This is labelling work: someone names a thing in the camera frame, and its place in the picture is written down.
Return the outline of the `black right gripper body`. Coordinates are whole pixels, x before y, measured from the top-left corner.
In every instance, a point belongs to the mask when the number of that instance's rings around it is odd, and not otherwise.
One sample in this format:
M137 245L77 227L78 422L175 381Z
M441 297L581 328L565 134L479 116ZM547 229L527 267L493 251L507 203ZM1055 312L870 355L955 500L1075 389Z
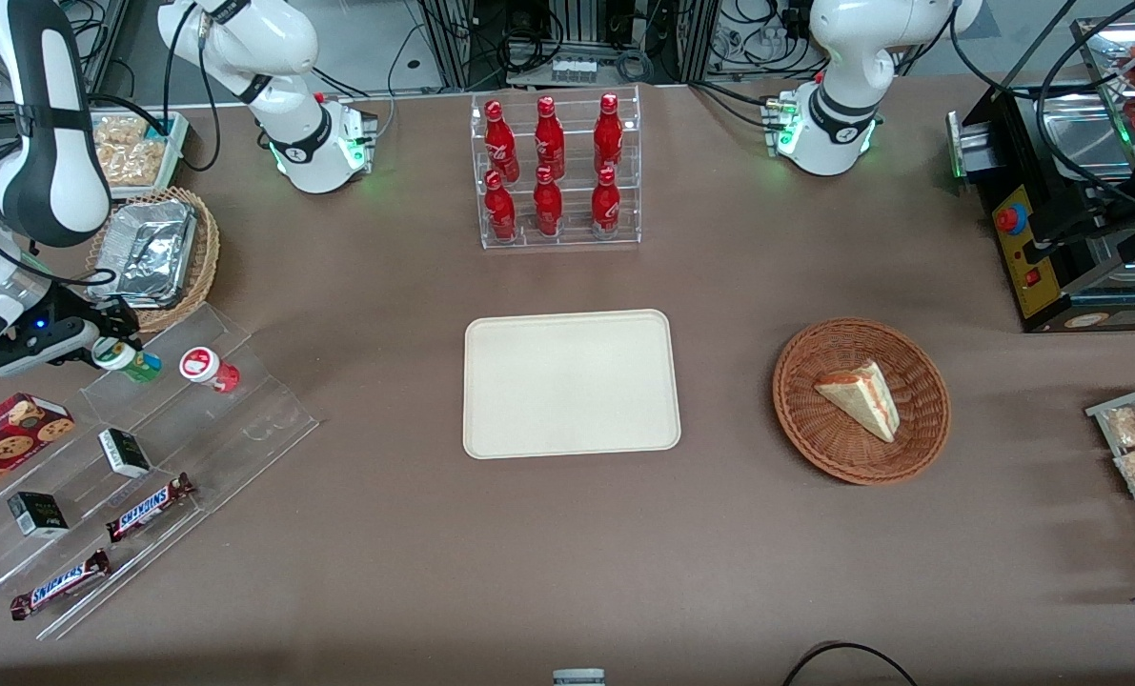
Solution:
M102 337L121 338L121 308L52 285L5 331L0 346L92 346Z

